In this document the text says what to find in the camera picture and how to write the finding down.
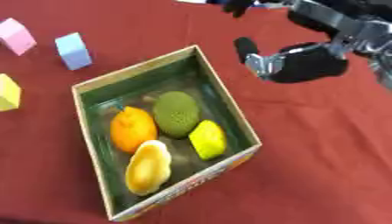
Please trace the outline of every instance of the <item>mandarin orange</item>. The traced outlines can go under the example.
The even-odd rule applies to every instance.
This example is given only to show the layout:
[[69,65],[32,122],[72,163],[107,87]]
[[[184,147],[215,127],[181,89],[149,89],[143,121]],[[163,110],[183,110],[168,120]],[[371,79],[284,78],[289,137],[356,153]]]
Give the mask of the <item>mandarin orange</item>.
[[147,111],[125,107],[111,121],[110,136],[118,149],[134,153],[145,141],[156,140],[158,130]]

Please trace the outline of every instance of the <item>box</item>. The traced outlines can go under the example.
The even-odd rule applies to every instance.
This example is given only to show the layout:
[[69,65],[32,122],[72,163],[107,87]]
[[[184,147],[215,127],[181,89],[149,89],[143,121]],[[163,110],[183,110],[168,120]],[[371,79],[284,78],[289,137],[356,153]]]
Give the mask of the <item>box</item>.
[[[261,142],[234,99],[196,46],[130,66],[73,86],[73,97],[89,154],[111,221],[126,221],[219,176],[251,158]],[[123,175],[130,155],[109,139],[115,105],[131,105],[151,112],[144,99],[181,90],[201,106],[202,117],[216,121],[226,132],[227,150],[210,161],[199,159],[188,139],[160,135],[172,156],[171,177],[158,192],[137,197]]]

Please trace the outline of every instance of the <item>green ball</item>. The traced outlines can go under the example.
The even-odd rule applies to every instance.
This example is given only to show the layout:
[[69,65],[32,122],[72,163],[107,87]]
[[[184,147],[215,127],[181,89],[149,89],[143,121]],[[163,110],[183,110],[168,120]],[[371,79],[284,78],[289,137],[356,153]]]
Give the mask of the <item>green ball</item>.
[[200,121],[200,108],[196,101],[179,91],[160,95],[152,112],[158,127],[174,138],[186,137]]

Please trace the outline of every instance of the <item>table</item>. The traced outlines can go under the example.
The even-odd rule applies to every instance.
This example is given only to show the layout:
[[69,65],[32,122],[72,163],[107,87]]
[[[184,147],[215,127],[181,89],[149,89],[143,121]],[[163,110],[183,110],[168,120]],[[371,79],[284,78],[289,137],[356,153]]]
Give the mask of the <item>table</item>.
[[[75,114],[70,87],[197,44],[264,146],[248,163],[130,223],[387,224],[392,222],[392,93],[365,59],[350,55],[344,77],[284,85],[262,82],[238,63],[233,40],[263,53],[320,33],[285,10],[241,19],[219,6],[172,0],[12,0],[38,41],[18,57],[0,46],[0,72],[24,90],[0,114],[0,222],[109,223]],[[68,71],[54,39],[79,32],[94,64]]]

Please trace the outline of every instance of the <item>yellow bun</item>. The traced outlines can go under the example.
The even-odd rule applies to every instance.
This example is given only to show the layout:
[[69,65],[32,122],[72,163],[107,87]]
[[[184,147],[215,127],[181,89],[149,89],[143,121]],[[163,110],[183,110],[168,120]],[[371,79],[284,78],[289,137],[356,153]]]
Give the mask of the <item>yellow bun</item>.
[[142,143],[131,158],[125,182],[134,194],[154,193],[171,175],[172,156],[166,145],[158,140]]

